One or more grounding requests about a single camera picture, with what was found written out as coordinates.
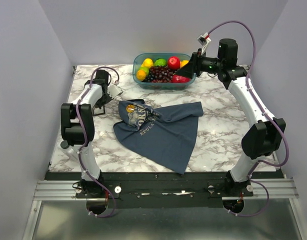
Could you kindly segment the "blue printed tank top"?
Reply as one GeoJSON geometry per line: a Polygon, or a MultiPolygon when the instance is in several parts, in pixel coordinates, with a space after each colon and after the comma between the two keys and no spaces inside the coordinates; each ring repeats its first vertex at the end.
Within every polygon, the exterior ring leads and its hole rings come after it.
{"type": "Polygon", "coordinates": [[[153,108],[142,99],[118,103],[116,139],[127,149],[178,174],[184,174],[193,153],[204,111],[201,102],[153,108]],[[126,111],[134,105],[134,112],[126,111]]]}

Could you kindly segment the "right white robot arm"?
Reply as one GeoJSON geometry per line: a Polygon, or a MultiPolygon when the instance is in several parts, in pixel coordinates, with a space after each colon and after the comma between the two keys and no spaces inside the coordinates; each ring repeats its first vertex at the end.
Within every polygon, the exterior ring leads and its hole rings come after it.
{"type": "Polygon", "coordinates": [[[249,124],[249,130],[241,140],[243,153],[229,171],[229,180],[223,184],[224,192],[235,196],[242,190],[241,183],[248,181],[257,165],[280,147],[286,122],[283,118],[276,118],[265,107],[253,88],[247,70],[237,64],[236,40],[221,39],[217,57],[206,56],[207,46],[211,42],[208,35],[201,35],[197,40],[202,47],[192,53],[189,62],[176,74],[186,78],[199,77],[203,72],[217,75],[239,103],[249,124]]]}

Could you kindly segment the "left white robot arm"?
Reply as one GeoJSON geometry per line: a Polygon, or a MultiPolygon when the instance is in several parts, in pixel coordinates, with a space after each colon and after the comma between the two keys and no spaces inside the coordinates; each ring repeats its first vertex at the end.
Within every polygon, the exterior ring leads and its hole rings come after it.
{"type": "Polygon", "coordinates": [[[105,190],[104,184],[98,181],[101,170],[92,148],[94,117],[105,114],[105,105],[113,99],[110,82],[110,73],[104,67],[97,68],[91,80],[84,84],[83,92],[71,103],[63,103],[60,107],[62,141],[58,148],[70,159],[78,161],[81,178],[90,182],[87,192],[94,198],[100,197],[105,190]]]}

